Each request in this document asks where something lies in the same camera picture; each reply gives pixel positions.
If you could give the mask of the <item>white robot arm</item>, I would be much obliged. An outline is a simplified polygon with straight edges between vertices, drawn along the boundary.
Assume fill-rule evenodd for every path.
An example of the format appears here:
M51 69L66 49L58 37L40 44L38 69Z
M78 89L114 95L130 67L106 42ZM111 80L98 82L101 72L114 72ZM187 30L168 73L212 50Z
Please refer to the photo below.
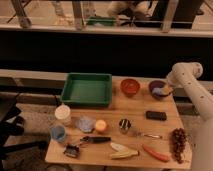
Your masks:
M213 171L213 95L198 81L202 74L199 62L178 62L166 77L172 87L182 86L203 119L195 138L190 171Z

